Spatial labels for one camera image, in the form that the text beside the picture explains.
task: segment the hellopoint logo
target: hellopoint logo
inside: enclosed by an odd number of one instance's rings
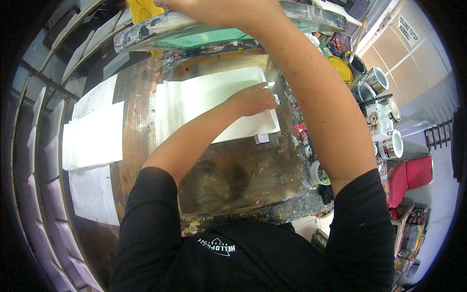
[[[235,251],[234,244],[228,245],[227,243],[223,243],[218,237],[211,242],[199,238],[198,242],[202,246],[206,247],[213,253],[218,254],[220,256],[230,256],[230,253]]]

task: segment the black t-shirt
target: black t-shirt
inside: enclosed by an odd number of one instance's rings
[[[248,221],[183,242],[177,186],[166,171],[141,170],[128,197],[111,291],[389,291],[394,236],[378,171],[336,197],[322,254],[300,235]]]

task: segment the yellow lid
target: yellow lid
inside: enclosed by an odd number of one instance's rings
[[[337,72],[342,77],[342,80],[346,84],[350,84],[352,82],[352,72],[347,64],[336,56],[329,56],[327,59],[331,62],[331,65],[336,68]]]

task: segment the yellow shirt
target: yellow shirt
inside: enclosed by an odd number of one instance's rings
[[[164,13],[163,8],[154,5],[152,0],[127,0],[133,24],[138,24],[143,20]],[[162,53],[161,50],[151,51],[151,55],[156,56]]]

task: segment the hand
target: hand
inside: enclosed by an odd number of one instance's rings
[[[154,5],[175,10],[218,28],[238,28],[243,32],[258,24],[287,19],[277,0],[153,0]]]
[[[267,109],[277,107],[276,99],[263,82],[240,90],[229,97],[224,104],[229,110],[238,113],[240,117],[252,116],[264,112]]]

